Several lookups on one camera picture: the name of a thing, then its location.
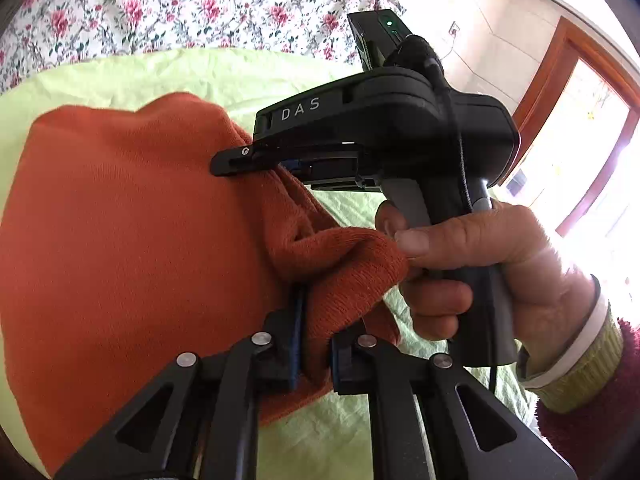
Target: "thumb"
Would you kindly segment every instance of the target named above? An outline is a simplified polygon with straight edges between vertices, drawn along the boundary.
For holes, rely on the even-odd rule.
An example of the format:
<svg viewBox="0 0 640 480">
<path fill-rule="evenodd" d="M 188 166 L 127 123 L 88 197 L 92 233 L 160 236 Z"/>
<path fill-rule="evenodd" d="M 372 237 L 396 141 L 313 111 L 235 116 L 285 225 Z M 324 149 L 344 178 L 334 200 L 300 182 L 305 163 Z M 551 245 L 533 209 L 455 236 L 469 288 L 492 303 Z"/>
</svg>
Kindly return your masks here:
<svg viewBox="0 0 640 480">
<path fill-rule="evenodd" d="M 395 238 L 412 266 L 434 270 L 524 261 L 548 244 L 533 212 L 519 205 L 398 231 Z"/>
</svg>

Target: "person's arm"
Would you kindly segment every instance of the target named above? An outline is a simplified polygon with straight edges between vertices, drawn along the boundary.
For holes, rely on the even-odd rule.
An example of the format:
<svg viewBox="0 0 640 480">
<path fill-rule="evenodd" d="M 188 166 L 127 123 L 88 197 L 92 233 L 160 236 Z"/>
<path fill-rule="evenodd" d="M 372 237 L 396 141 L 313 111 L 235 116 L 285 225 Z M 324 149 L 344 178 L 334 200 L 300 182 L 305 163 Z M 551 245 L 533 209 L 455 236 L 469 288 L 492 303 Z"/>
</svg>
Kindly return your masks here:
<svg viewBox="0 0 640 480">
<path fill-rule="evenodd" d="M 618 327 L 597 280 L 561 254 L 527 208 L 494 203 L 491 211 L 407 227 L 391 203 L 380 206 L 376 228 L 415 267 L 400 290 L 426 339 L 451 337 L 472 296 L 464 283 L 432 280 L 422 269 L 502 264 L 524 348 L 519 375 L 542 400 L 540 430 L 588 478 L 640 405 L 636 334 Z"/>
</svg>

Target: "wrinkled green cloth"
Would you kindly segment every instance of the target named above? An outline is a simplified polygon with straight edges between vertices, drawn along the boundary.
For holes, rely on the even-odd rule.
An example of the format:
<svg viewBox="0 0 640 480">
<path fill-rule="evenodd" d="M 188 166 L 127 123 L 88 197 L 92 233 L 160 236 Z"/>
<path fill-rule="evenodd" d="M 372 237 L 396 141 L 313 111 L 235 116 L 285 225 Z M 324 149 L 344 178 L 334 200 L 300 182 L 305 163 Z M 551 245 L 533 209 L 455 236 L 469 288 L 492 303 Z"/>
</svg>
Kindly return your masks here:
<svg viewBox="0 0 640 480">
<path fill-rule="evenodd" d="M 352 73 L 354 67 L 324 60 L 235 49 L 111 57 L 43 72 L 0 96 L 0 214 L 31 123 L 60 105 L 137 110 L 169 92 L 187 91 L 223 106 L 236 123 L 252 132 L 259 109 Z M 375 211 L 383 200 L 382 195 L 372 193 L 314 194 L 340 224 L 362 227 L 373 227 Z M 397 288 L 385 299 L 398 318 L 404 352 L 429 356 L 444 349 L 444 344 L 426 342 L 413 334 Z M 4 364 L 3 354 L 0 362 Z M 486 383 L 485 370 L 474 370 L 474 374 Z M 518 386 L 511 367 L 500 370 L 497 393 L 530 423 L 534 397 Z M 21 455 L 45 472 L 20 419 L 4 366 L 0 368 L 0 425 Z M 262 428 L 258 478 L 372 478 L 366 397 L 328 394 Z"/>
</svg>

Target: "silver screw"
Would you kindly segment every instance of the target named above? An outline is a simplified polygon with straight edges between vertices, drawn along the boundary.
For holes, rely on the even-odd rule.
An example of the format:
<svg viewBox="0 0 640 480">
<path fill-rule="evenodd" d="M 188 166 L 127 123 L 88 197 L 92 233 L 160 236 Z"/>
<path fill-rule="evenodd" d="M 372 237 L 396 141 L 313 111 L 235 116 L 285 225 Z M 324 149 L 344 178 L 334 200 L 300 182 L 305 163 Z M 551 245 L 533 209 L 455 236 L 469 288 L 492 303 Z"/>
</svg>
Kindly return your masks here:
<svg viewBox="0 0 640 480">
<path fill-rule="evenodd" d="M 269 332 L 256 332 L 251 336 L 251 342 L 258 346 L 268 345 L 271 342 L 271 334 Z"/>
<path fill-rule="evenodd" d="M 178 366 L 181 366 L 182 368 L 188 368 L 196 364 L 197 360 L 198 358 L 196 357 L 196 354 L 192 352 L 183 352 L 178 355 L 175 362 L 178 363 Z"/>
<path fill-rule="evenodd" d="M 369 334 L 362 334 L 358 338 L 358 344 L 363 348 L 373 348 L 378 344 L 378 340 L 375 336 Z"/>
<path fill-rule="evenodd" d="M 453 359 L 449 354 L 436 354 L 433 356 L 433 364 L 442 369 L 451 368 Z"/>
</svg>

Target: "folded orange cloth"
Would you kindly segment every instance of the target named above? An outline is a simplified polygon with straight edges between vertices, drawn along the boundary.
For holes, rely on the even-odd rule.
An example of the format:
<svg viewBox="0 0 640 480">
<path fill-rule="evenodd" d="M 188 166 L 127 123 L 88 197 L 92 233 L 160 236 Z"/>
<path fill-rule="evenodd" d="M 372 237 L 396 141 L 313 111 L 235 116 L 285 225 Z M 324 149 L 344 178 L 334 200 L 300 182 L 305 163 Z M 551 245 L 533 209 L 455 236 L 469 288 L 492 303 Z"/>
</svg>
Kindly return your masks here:
<svg viewBox="0 0 640 480">
<path fill-rule="evenodd" d="M 339 228 L 282 168 L 218 178 L 250 142 L 190 94 L 137 112 L 66 106 L 30 131 L 0 226 L 0 321 L 22 418 L 54 474 L 183 351 L 227 350 L 309 282 L 303 378 L 273 420 L 328 389 L 328 339 L 366 316 L 395 341 L 382 295 L 406 273 L 381 234 Z"/>
</svg>

